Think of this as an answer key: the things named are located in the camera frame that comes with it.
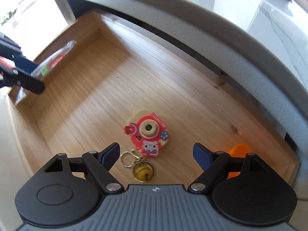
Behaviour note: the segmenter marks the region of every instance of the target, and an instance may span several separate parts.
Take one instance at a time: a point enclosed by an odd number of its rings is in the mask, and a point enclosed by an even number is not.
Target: wood grain
[[[308,176],[307,176],[308,175],[308,160],[303,155],[303,153],[301,153],[300,150],[297,150],[297,154],[298,154],[299,159],[301,160],[301,167],[298,171],[296,181],[294,182],[294,185],[293,185],[293,189],[296,193],[298,200],[308,201]]]
[[[8,98],[6,103],[15,142],[20,149],[19,152],[23,153],[21,156],[26,158],[26,167],[29,166],[31,169],[28,173],[32,175],[53,155],[37,127],[30,107],[23,105],[17,108]]]
[[[155,168],[149,184],[187,186],[198,177],[202,170],[192,156],[195,142],[212,151],[246,143],[293,182],[299,166],[295,154],[223,89],[156,43],[95,18],[102,37],[53,77],[30,105],[50,149],[47,156],[66,152],[76,157],[112,142],[119,142],[121,151],[130,150],[134,146],[122,127],[147,109],[167,123],[171,136],[159,157],[148,159]],[[137,183],[119,161],[110,172],[125,186]]]

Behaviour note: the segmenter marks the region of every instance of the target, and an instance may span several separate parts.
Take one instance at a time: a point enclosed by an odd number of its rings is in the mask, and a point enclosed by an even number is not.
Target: hello kitty figure
[[[158,156],[158,150],[159,150],[160,144],[158,141],[149,142],[149,141],[143,141],[142,147],[141,147],[141,153],[145,154],[146,156]]]

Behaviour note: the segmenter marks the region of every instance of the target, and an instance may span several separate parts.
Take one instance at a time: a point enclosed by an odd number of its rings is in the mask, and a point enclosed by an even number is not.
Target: orange plastic piece
[[[247,153],[252,153],[251,148],[243,143],[236,145],[235,147],[233,147],[228,151],[228,154],[230,154],[232,157],[241,157],[241,158],[245,158]],[[238,176],[239,174],[240,172],[230,172],[228,179]]]
[[[2,56],[0,56],[0,63],[3,64],[4,66],[6,66],[9,69],[15,67],[15,63],[13,61],[6,59]]]

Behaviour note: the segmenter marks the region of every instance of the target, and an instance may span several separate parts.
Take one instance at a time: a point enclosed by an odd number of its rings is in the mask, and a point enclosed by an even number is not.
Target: key ring
[[[154,168],[153,166],[144,160],[144,157],[136,156],[134,153],[134,149],[131,151],[125,151],[120,155],[121,163],[125,167],[133,167],[132,173],[134,176],[134,179],[139,182],[146,182],[149,181],[153,175],[154,175]],[[130,154],[134,157],[134,161],[130,165],[125,165],[123,161],[123,156],[126,154]]]
[[[135,150],[132,149],[131,151],[125,151],[125,152],[123,152],[123,153],[120,155],[121,163],[123,164],[123,166],[125,166],[125,167],[132,167],[132,166],[135,166],[136,163],[138,163],[138,162],[144,160],[144,157],[136,156],[136,155],[133,153],[134,151],[135,151]],[[132,163],[131,165],[125,165],[125,164],[124,164],[124,161],[123,161],[123,156],[124,156],[125,154],[131,154],[131,155],[134,157],[134,159],[135,159],[135,160],[134,160],[134,163]]]

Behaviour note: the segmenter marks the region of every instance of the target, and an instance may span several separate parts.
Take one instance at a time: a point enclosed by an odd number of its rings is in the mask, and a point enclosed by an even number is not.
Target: toy camera keychain
[[[146,157],[158,156],[158,151],[169,139],[167,125],[155,114],[147,110],[139,111],[130,118],[124,133],[131,137],[136,149],[141,149]]]
[[[134,152],[133,149],[131,150],[131,152],[130,151],[123,152],[120,155],[121,163],[125,167],[133,167],[133,176],[135,180],[139,182],[149,181],[154,175],[153,166],[149,162],[145,161],[144,157],[136,156],[133,152]],[[123,157],[128,154],[133,156],[134,161],[132,164],[125,165]]]

